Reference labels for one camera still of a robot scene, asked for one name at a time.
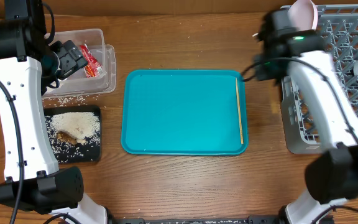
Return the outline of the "red snack wrapper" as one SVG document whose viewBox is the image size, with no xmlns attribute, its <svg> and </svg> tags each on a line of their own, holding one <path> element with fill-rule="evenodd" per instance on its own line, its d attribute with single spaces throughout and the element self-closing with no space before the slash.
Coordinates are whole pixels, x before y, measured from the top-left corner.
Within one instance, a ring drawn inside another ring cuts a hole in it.
<svg viewBox="0 0 358 224">
<path fill-rule="evenodd" d="M 86 44 L 80 45 L 81 53 L 87 61 L 87 65 L 84 67 L 85 75 L 87 78 L 99 77 L 103 73 L 101 64 L 93 56 L 90 49 Z"/>
</svg>

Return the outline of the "pile of white rice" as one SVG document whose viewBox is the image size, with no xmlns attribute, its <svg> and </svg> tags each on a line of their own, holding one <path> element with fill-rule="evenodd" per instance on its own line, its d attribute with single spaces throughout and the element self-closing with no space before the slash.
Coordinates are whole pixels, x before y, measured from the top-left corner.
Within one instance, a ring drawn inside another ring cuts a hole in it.
<svg viewBox="0 0 358 224">
<path fill-rule="evenodd" d="M 90 138 L 100 131 L 99 118 L 91 112 L 69 112 L 52 116 L 51 127 L 76 139 Z"/>
</svg>

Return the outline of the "wooden chopstick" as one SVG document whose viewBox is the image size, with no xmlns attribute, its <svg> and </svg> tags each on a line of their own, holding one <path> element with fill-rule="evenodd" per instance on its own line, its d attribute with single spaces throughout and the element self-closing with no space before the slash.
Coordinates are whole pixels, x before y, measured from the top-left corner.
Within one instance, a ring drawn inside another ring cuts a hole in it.
<svg viewBox="0 0 358 224">
<path fill-rule="evenodd" d="M 238 113 L 238 120 L 239 120 L 239 133 L 240 133 L 241 144 L 244 144 L 244 135 L 242 130 L 241 102 L 239 98 L 239 85 L 238 85 L 237 77 L 235 78 L 235 86 L 236 86 L 237 113 Z"/>
</svg>

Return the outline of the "large white plate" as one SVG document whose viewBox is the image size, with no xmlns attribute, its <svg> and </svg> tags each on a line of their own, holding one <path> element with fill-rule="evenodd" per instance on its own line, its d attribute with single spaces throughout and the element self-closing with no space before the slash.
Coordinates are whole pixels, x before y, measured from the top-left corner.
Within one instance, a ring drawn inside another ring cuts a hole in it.
<svg viewBox="0 0 358 224">
<path fill-rule="evenodd" d="M 318 23 L 318 10 L 312 0 L 297 0 L 288 10 L 293 25 L 299 30 L 315 30 Z"/>
</svg>

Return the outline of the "brown food scrap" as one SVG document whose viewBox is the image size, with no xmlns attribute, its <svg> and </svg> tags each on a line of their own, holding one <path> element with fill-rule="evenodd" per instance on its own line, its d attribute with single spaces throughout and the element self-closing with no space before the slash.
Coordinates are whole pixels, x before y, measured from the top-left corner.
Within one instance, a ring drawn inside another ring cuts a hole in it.
<svg viewBox="0 0 358 224">
<path fill-rule="evenodd" d="M 86 140 L 85 139 L 77 139 L 74 138 L 71 134 L 66 133 L 64 131 L 59 131 L 57 134 L 57 139 L 61 142 L 65 142 L 71 145 L 77 145 L 77 144 L 86 144 Z"/>
</svg>

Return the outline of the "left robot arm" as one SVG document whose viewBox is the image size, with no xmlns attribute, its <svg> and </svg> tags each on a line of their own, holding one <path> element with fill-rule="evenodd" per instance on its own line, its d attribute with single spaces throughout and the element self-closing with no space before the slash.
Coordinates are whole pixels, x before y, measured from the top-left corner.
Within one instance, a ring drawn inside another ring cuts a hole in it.
<svg viewBox="0 0 358 224">
<path fill-rule="evenodd" d="M 86 66 L 72 42 L 55 41 L 42 1 L 6 1 L 0 21 L 0 118 L 5 145 L 0 204 L 68 223 L 114 223 L 85 194 L 78 167 L 61 169 L 47 134 L 42 95 Z"/>
</svg>

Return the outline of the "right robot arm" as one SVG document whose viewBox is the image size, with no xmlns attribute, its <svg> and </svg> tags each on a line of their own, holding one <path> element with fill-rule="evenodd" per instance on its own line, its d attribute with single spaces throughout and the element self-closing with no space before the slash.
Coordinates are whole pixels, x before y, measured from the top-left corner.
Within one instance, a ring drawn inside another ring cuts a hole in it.
<svg viewBox="0 0 358 224">
<path fill-rule="evenodd" d="M 305 169 L 306 190 L 284 206 L 279 223 L 318 223 L 358 197 L 358 117 L 334 72 L 333 58 L 315 30 L 298 30 L 287 10 L 267 13 L 255 61 L 258 80 L 289 76 L 301 90 L 318 130 L 322 154 Z"/>
</svg>

